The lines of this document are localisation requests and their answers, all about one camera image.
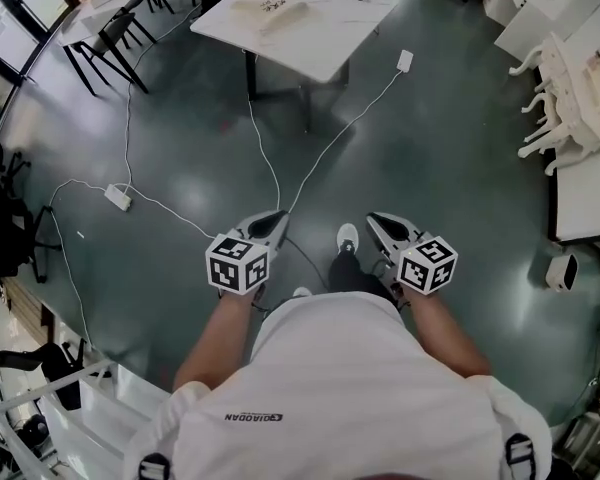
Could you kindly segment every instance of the gray epoxy floor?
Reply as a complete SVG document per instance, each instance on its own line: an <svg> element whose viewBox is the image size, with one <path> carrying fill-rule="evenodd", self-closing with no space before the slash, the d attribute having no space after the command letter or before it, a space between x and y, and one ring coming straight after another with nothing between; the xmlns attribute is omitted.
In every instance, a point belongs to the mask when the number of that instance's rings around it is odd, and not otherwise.
<svg viewBox="0 0 600 480"><path fill-rule="evenodd" d="M152 15L144 6L138 11L156 36L190 10L189 0L170 2L175 17L166 10ZM414 53L411 72L324 157L294 210L290 237L326 275L343 222L361 231L363 265L377 259L364 232L369 211L402 215L444 236L460 254L444 298L496 376L555 424L593 371L600 267L581 250L573 292L544 289L548 262L559 254L545 238L547 180L539 157L516 156L534 129L519 111L534 82L530 74L507 76L515 61L493 45L499 30L477 2L398 0L380 35L352 57L349 87L315 98L313 133L304 133L293 101L257 102L254 112L288 208L317 155L389 82L400 51ZM125 55L135 62L141 51L135 46ZM33 161L20 190L34 211L69 178L102 187L127 180L127 84L105 67L114 84L107 88L84 68L97 99L62 50L47 48L31 73L38 85L20 91L1 132L8 149ZM258 71L263 88L297 83L265 59ZM141 191L212 234L274 206L240 50L183 25L145 55L138 73L151 91L132 90L129 160ZM75 184L61 190L54 208L95 346L169 387L216 302L206 283L208 239L139 197L123 213L101 192ZM50 219L44 236L55 238ZM51 253L47 260L46 284L36 284L27 266L20 278L83 332L62 256ZM263 304L299 285L322 291L310 265L286 246Z"/></svg>

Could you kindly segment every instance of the shoe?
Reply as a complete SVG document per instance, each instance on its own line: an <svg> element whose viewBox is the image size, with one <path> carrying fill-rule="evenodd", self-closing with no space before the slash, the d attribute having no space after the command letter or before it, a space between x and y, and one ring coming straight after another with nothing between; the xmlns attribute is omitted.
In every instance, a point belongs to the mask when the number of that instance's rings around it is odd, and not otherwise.
<svg viewBox="0 0 600 480"><path fill-rule="evenodd" d="M349 223L340 226L336 243L338 244L338 254L345 251L355 254L360 243L356 227Z"/></svg>
<svg viewBox="0 0 600 480"><path fill-rule="evenodd" d="M311 297L312 295L313 293L311 293L311 290L309 290L309 288L305 288L304 286L298 286L293 292L294 299L296 297Z"/></svg>

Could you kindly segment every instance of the white t-shirt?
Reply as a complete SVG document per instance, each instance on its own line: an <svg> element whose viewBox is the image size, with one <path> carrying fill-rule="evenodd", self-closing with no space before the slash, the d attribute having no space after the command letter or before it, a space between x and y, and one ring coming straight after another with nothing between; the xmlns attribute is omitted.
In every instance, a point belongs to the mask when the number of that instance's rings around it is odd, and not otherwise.
<svg viewBox="0 0 600 480"><path fill-rule="evenodd" d="M292 299L263 323L248 366L214 391L190 382L163 404L131 441L124 479L159 452L177 480L496 480L496 412L532 440L536 478L546 478L542 416L494 378L464 379L427 355L387 301Z"/></svg>

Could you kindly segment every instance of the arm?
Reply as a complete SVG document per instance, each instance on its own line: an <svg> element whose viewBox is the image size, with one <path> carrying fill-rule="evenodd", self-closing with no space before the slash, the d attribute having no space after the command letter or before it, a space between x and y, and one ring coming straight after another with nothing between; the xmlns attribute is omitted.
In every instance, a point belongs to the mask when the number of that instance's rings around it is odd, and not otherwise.
<svg viewBox="0 0 600 480"><path fill-rule="evenodd" d="M202 382L213 390L240 368L254 295L222 296L198 343L178 368L174 391L191 381Z"/></svg>
<svg viewBox="0 0 600 480"><path fill-rule="evenodd" d="M463 377L490 375L489 361L460 328L437 295L425 296L402 287L425 352Z"/></svg>

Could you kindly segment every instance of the person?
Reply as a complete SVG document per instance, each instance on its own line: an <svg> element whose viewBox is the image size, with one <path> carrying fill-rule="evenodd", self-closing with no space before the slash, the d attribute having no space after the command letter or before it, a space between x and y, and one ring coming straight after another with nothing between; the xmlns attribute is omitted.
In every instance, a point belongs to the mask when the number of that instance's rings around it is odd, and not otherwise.
<svg viewBox="0 0 600 480"><path fill-rule="evenodd" d="M491 376L437 295L404 288L418 343L361 271L358 242L340 228L335 293L296 290L245 367L254 294L221 297L173 395L130 441L125 480L548 476L542 416Z"/></svg>

